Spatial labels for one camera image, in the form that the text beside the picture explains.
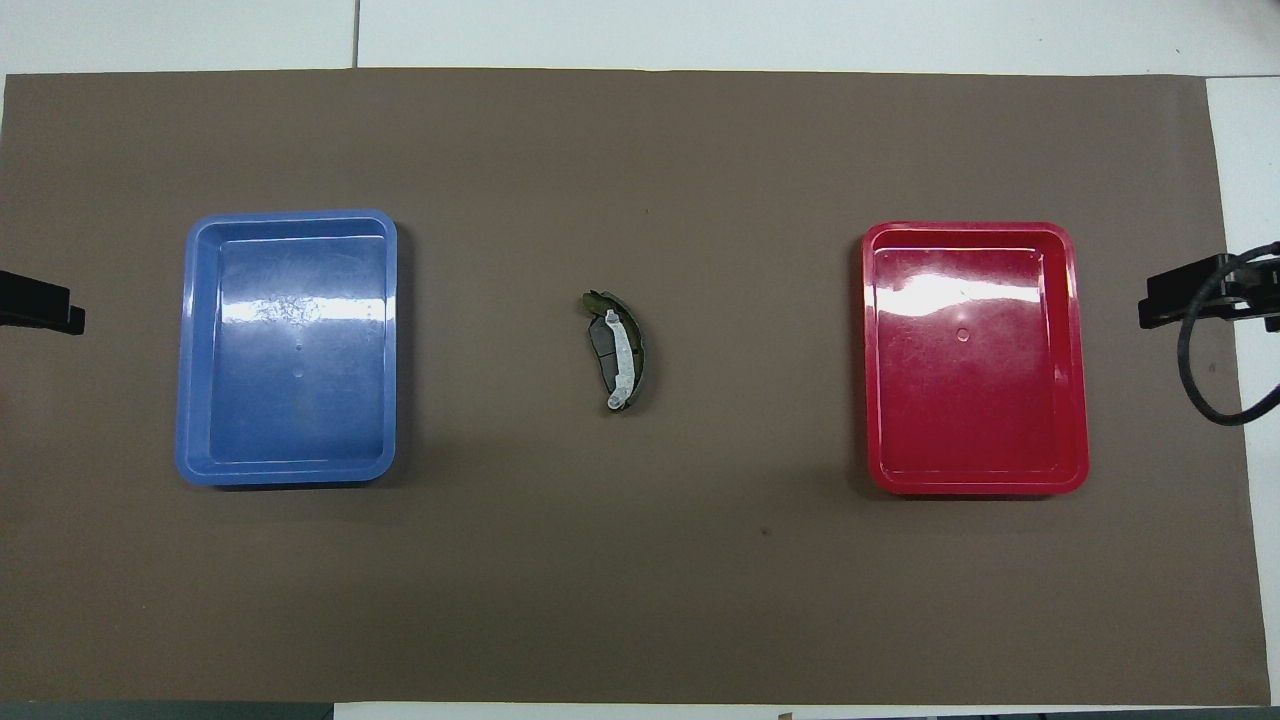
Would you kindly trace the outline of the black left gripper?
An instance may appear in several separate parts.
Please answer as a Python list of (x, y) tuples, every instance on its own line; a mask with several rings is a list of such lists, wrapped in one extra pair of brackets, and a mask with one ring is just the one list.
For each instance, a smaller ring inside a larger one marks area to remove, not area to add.
[(86, 311), (70, 301), (67, 287), (10, 272), (1, 277), (1, 327), (83, 334)]

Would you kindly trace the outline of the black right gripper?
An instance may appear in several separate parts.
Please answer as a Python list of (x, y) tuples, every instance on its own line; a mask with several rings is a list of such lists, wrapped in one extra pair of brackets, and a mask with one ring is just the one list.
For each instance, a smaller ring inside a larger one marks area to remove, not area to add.
[(1220, 252), (1149, 277), (1146, 297), (1137, 306), (1140, 328), (1181, 322), (1201, 287), (1233, 263), (1238, 268), (1210, 286), (1198, 316), (1225, 322), (1261, 319), (1266, 332), (1279, 332), (1279, 259), (1270, 249), (1244, 261), (1236, 254)]

